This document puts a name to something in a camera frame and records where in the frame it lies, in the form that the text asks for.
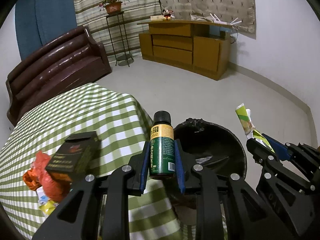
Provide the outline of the red plastic bag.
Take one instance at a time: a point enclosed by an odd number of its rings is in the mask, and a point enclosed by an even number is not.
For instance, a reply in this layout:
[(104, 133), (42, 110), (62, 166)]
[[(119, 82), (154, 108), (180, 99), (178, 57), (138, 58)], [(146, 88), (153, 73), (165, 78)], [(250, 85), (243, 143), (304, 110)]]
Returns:
[(42, 151), (35, 155), (32, 168), (36, 174), (38, 182), (42, 185), (46, 196), (54, 202), (60, 203), (69, 194), (71, 185), (67, 181), (58, 181), (51, 177), (46, 171), (46, 166), (50, 161), (50, 156)]

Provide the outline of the green white wrapper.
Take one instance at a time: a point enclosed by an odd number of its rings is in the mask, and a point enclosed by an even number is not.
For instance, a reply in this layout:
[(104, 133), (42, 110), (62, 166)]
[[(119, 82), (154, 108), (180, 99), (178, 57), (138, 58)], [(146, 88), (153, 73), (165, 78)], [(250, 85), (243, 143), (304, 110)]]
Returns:
[(244, 104), (236, 107), (235, 112), (240, 120), (244, 133), (247, 139), (254, 139), (264, 147), (274, 153), (274, 150), (267, 139), (256, 129), (251, 119), (251, 110), (247, 109)]

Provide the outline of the orange wrapper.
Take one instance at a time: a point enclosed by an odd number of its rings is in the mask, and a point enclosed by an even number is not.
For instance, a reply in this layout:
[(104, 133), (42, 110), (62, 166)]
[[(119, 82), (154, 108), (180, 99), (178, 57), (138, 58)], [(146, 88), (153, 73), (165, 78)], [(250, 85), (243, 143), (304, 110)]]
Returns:
[(39, 187), (42, 186), (33, 168), (26, 171), (22, 176), (22, 179), (31, 191), (36, 191)]

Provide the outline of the green medicine bottle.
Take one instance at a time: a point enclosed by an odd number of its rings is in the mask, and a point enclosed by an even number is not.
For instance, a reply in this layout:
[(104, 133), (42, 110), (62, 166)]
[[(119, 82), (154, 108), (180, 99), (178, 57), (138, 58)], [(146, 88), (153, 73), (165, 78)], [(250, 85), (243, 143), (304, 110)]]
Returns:
[(155, 180), (172, 178), (175, 169), (174, 129), (167, 111), (157, 111), (150, 132), (150, 177)]

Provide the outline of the black trash bin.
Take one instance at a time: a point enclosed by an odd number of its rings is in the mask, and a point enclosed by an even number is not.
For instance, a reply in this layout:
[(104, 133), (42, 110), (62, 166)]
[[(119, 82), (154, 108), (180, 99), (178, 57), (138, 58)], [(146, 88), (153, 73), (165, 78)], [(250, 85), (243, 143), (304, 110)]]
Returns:
[[(198, 164), (213, 170), (220, 180), (225, 181), (231, 173), (246, 176), (245, 150), (229, 129), (203, 119), (188, 118), (174, 128), (174, 138), (180, 141), (183, 152), (193, 155)], [(176, 178), (168, 187), (167, 196), (178, 220), (195, 226), (196, 196), (181, 194)]]

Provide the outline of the white blue tube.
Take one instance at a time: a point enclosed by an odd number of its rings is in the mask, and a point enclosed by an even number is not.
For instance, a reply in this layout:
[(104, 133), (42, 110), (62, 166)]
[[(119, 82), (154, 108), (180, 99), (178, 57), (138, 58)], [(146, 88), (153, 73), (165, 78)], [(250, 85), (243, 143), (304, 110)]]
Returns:
[(39, 187), (36, 189), (36, 193), (37, 193), (37, 196), (38, 196), (38, 202), (40, 205), (44, 205), (44, 204), (47, 204), (48, 201), (49, 201), (49, 198), (47, 197), (47, 195), (45, 194), (44, 190), (43, 190), (43, 187)]

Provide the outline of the black cigarette box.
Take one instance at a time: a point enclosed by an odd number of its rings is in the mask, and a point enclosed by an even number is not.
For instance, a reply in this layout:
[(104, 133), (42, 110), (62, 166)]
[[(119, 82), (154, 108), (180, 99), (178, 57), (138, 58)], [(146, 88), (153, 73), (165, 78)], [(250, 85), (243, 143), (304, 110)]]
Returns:
[(51, 156), (46, 171), (58, 181), (81, 180), (93, 156), (100, 151), (100, 139), (95, 131), (69, 135)]

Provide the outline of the dark brown leather sofa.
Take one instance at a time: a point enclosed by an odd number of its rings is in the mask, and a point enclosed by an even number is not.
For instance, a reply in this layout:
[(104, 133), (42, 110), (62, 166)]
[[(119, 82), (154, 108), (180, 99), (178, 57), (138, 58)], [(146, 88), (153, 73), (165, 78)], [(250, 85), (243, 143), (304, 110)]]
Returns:
[(110, 74), (104, 45), (79, 26), (57, 37), (21, 61), (9, 74), (7, 117), (16, 126), (36, 106)]

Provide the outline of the black metal plant stand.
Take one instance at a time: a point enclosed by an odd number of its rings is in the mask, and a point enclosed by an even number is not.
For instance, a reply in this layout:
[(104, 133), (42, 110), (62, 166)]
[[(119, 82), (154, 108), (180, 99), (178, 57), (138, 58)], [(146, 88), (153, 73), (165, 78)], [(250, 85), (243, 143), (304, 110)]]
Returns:
[[(114, 24), (109, 24), (109, 20), (111, 18), (115, 17), (117, 22)], [(113, 15), (107, 15), (105, 16), (106, 18), (106, 23), (107, 23), (107, 29), (108, 29), (108, 34), (110, 37), (110, 42), (112, 46), (112, 51), (114, 55), (114, 59), (116, 61), (116, 66), (119, 65), (120, 63), (125, 62), (128, 67), (130, 67), (130, 63), (134, 61), (131, 48), (129, 45), (129, 39), (126, 31), (126, 25), (125, 25), (125, 20), (124, 20), (124, 12), (121, 11), (119, 13), (113, 14)], [(112, 36), (112, 31), (111, 29), (115, 27), (118, 30), (119, 37), (117, 37), (117, 40), (115, 40)], [(116, 46), (115, 44), (117, 42), (120, 42), (121, 44), (121, 49), (120, 51), (116, 51)]]

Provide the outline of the beige patterned curtain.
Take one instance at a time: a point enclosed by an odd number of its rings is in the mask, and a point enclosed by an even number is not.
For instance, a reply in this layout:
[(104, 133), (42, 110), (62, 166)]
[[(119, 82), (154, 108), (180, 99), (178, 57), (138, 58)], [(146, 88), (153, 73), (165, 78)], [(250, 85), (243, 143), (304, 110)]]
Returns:
[(163, 9), (172, 10), (176, 19), (235, 22), (242, 32), (256, 32), (255, 0), (160, 0)]

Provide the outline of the mickey mouse toy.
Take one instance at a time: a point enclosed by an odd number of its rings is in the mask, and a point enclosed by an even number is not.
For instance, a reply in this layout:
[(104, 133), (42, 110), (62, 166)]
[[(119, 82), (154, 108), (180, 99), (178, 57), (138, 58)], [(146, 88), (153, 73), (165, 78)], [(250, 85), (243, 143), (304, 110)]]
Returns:
[(174, 12), (172, 10), (163, 9), (162, 18), (164, 21), (172, 20), (173, 18), (175, 18)]

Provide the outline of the beige box on cabinet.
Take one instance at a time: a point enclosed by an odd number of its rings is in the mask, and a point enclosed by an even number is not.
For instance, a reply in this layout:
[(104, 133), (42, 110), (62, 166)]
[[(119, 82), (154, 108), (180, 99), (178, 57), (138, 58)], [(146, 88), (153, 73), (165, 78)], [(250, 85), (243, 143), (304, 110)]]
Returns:
[(163, 15), (155, 15), (150, 17), (151, 21), (163, 21), (166, 20), (166, 17)]

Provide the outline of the striped green curtain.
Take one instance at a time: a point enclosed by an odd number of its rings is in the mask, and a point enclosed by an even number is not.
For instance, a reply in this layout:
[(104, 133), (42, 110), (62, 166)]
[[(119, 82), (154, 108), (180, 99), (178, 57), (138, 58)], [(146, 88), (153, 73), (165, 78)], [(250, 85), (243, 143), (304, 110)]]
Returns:
[(140, 54), (141, 23), (161, 12), (159, 0), (73, 0), (78, 25), (104, 45), (111, 62)]

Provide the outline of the potted plant orange pot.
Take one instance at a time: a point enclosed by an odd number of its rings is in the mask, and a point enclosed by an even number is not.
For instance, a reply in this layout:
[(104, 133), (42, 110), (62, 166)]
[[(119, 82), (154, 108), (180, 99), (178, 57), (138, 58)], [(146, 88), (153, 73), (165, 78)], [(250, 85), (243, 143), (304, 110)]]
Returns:
[(99, 3), (99, 9), (104, 9), (109, 15), (113, 15), (121, 12), (122, 4), (126, 4), (126, 2), (129, 1), (130, 0), (102, 0)]

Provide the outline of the blue curtain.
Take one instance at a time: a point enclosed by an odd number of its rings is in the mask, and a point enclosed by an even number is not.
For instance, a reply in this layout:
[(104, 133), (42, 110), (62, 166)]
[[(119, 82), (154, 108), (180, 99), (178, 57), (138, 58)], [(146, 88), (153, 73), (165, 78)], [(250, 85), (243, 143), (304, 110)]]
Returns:
[(77, 27), (73, 0), (18, 0), (15, 28), (22, 60)]

